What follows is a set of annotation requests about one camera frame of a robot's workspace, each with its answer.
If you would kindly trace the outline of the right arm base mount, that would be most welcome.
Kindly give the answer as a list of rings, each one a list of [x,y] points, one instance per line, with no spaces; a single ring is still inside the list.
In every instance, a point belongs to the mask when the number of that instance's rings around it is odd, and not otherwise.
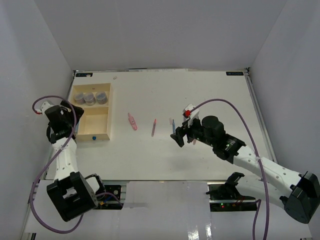
[[[251,196],[244,196],[236,189],[238,181],[245,175],[234,172],[225,182],[208,183],[205,193],[209,197],[212,213],[222,212],[254,212],[258,209],[257,200]]]

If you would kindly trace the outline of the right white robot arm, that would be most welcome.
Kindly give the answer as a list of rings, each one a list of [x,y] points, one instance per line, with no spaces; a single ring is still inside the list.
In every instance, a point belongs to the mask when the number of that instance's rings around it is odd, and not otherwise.
[[[309,171],[302,174],[265,157],[259,158],[242,140],[227,134],[215,116],[186,120],[170,137],[180,147],[184,146],[184,137],[188,143],[197,140],[212,147],[219,159],[255,174],[257,177],[252,178],[234,172],[227,179],[224,192],[233,200],[240,196],[265,200],[302,224],[308,224],[320,206],[320,183],[315,174]]]

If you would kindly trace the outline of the pink highlighter pen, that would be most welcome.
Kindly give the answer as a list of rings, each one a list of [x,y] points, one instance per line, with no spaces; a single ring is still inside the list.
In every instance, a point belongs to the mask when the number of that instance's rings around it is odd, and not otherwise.
[[[129,121],[132,129],[134,131],[137,131],[138,130],[138,126],[136,124],[136,121],[135,121],[134,117],[130,113],[128,113],[128,121]]]

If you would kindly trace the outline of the clear round container purple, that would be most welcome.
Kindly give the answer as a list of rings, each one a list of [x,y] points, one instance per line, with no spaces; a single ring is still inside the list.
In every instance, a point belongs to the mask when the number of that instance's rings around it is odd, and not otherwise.
[[[96,102],[100,105],[104,105],[108,102],[108,97],[105,91],[100,91],[95,94]]]

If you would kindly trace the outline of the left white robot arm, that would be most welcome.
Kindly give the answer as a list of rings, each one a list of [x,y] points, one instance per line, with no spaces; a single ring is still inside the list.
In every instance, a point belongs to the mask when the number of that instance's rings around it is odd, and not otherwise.
[[[79,172],[76,159],[76,136],[73,126],[78,124],[84,114],[80,107],[62,100],[59,105],[45,101],[41,111],[48,118],[46,135],[52,144],[56,168],[53,183],[46,187],[47,194],[61,218],[68,222],[98,207],[98,200],[103,198],[106,187],[97,174],[83,177]]]

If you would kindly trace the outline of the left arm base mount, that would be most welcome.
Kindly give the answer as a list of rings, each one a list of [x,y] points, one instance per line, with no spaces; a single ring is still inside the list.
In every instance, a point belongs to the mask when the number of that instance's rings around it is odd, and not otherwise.
[[[98,205],[96,210],[121,210],[126,199],[127,183],[124,181],[102,181],[103,188],[100,188],[98,195]]]

